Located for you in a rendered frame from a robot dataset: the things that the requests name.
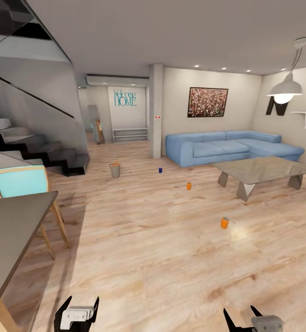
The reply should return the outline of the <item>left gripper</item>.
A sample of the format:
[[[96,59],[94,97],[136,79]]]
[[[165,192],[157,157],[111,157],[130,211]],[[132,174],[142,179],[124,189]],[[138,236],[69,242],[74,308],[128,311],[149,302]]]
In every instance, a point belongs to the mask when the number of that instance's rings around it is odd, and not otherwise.
[[[55,313],[55,319],[54,319],[54,332],[89,332],[89,329],[91,327],[91,323],[95,323],[96,321],[96,315],[99,305],[99,296],[97,297],[97,300],[94,305],[94,314],[90,318],[90,320],[86,321],[75,321],[73,322],[70,330],[63,330],[60,328],[61,319],[63,312],[68,308],[68,305],[72,299],[72,296],[70,296],[64,304],[61,306],[61,308]]]

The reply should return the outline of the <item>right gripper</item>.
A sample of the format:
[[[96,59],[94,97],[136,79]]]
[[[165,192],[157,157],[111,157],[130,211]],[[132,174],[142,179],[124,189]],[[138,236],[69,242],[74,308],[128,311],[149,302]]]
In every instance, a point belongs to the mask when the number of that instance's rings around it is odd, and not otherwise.
[[[256,316],[262,316],[262,314],[254,307],[251,306],[251,309],[253,310],[254,314]],[[223,310],[228,328],[230,332],[252,332],[252,329],[255,329],[255,327],[248,327],[248,328],[242,328],[242,327],[235,327],[231,317],[227,313],[226,309]]]

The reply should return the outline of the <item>trash can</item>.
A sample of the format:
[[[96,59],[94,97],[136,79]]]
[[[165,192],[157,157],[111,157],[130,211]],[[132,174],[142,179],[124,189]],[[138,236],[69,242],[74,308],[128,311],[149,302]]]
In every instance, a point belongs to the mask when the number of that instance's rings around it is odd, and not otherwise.
[[[112,163],[109,166],[110,166],[113,178],[119,178],[120,177],[120,163]]]

